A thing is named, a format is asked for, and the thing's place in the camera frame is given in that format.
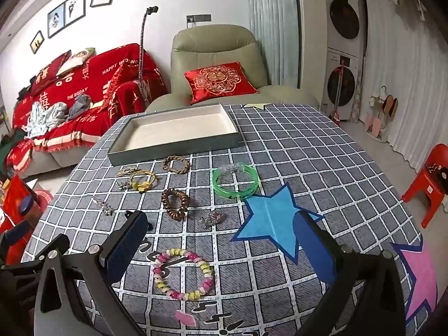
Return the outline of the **silver star hair clip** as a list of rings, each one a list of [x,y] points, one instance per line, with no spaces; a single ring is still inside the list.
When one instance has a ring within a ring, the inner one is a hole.
[[[114,209],[104,200],[101,200],[97,197],[92,197],[93,202],[99,206],[99,209],[102,214],[106,216],[111,216],[114,212]]]

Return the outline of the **pink crystal hair clip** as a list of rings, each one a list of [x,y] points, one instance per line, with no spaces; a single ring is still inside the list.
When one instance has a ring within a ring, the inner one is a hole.
[[[205,228],[211,228],[212,226],[215,226],[215,225],[223,222],[224,220],[225,220],[224,213],[217,211],[217,210],[213,210],[209,214],[201,217],[200,223]]]

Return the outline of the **grey rectangular jewelry tray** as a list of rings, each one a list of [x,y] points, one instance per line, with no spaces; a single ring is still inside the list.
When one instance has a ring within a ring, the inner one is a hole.
[[[113,166],[240,146],[242,136],[220,104],[130,118],[109,148]]]

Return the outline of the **silver rhinestone brooch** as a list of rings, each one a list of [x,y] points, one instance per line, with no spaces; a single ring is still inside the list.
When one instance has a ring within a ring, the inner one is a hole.
[[[133,188],[129,181],[118,182],[117,187],[120,190],[131,190]]]

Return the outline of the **beige hair clip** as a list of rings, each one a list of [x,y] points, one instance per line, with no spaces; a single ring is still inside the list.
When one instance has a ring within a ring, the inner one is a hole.
[[[139,171],[138,168],[123,168],[120,169],[116,172],[116,177],[121,178],[121,177],[130,177],[133,174],[137,173]]]

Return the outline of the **grey checked tablecloth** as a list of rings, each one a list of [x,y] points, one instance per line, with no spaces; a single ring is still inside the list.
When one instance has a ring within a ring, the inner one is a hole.
[[[43,214],[24,251],[33,259],[59,234],[71,253],[101,244],[132,210],[146,213],[152,230],[113,288],[146,335],[294,335],[326,292],[303,252],[288,259],[269,240],[231,241],[248,217],[243,202],[213,191],[213,172],[246,163],[260,177],[258,193],[289,183],[298,206],[324,216],[319,226],[358,253],[393,251],[391,243],[420,245],[422,236],[399,194],[372,158],[346,132],[313,108],[269,105],[264,111],[227,106],[242,135],[234,149],[189,155],[189,173],[165,171],[160,160],[142,162],[155,173],[154,189],[118,189],[123,167],[107,152],[127,123],[120,119],[80,160]],[[101,213],[92,197],[114,212]],[[225,220],[205,228],[200,218],[217,210]],[[202,300],[164,295],[153,277],[156,256],[188,249],[205,258],[214,286]]]

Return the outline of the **pink star patch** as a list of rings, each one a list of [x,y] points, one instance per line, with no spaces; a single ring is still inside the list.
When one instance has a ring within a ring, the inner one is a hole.
[[[405,323],[408,324],[422,308],[431,314],[437,305],[437,277],[431,260],[429,247],[424,241],[420,245],[391,243],[408,272],[412,287],[405,308]]]

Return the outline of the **red plastic stool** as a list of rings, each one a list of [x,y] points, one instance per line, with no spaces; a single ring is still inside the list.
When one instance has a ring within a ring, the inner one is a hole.
[[[423,192],[429,200],[429,209],[421,222],[426,228],[447,195],[447,145],[438,143],[418,172],[409,189],[402,195],[409,202],[415,194]]]

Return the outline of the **slipper rack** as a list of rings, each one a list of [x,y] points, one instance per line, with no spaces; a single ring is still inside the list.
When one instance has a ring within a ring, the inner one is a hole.
[[[381,86],[378,93],[369,99],[369,111],[365,118],[365,133],[372,139],[385,143],[388,141],[388,124],[394,119],[399,101]]]

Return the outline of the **yellow star patch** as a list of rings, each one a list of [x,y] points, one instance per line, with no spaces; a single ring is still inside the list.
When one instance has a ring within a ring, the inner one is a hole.
[[[269,103],[250,103],[250,104],[245,104],[244,106],[242,106],[242,108],[256,108],[256,109],[264,111],[268,105],[269,105]]]

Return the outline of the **red blanket covered sofa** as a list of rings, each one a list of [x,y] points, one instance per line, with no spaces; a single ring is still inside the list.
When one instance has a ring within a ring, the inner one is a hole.
[[[44,67],[13,108],[13,132],[1,141],[1,171],[26,178],[77,165],[121,117],[144,111],[147,105],[138,86],[139,50],[131,43],[99,55],[90,49],[76,55],[66,52]],[[149,104],[168,93],[147,52],[143,83]],[[89,110],[42,136],[26,137],[23,128],[33,103],[49,108],[63,102],[70,108],[81,94],[90,96]]]

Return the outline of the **red embroidered cushion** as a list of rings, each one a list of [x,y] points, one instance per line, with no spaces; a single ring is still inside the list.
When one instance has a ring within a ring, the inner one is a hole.
[[[214,98],[258,93],[247,79],[239,62],[198,68],[184,73],[191,88],[191,103]]]

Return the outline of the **stacked washer dryer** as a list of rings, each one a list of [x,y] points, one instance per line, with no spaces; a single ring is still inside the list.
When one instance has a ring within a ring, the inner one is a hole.
[[[361,65],[363,38],[360,0],[326,0],[327,56],[321,111],[338,105],[339,119],[350,119]]]

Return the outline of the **wall switch panel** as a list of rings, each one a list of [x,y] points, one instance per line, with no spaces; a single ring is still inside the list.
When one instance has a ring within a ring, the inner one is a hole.
[[[212,21],[212,15],[211,14],[187,15],[186,16],[186,21],[187,21],[187,24],[211,22]]]

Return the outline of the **framed wall picture pair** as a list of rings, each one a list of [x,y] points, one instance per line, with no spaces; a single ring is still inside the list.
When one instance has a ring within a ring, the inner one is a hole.
[[[47,15],[47,33],[52,38],[86,15],[86,0],[66,0]]]

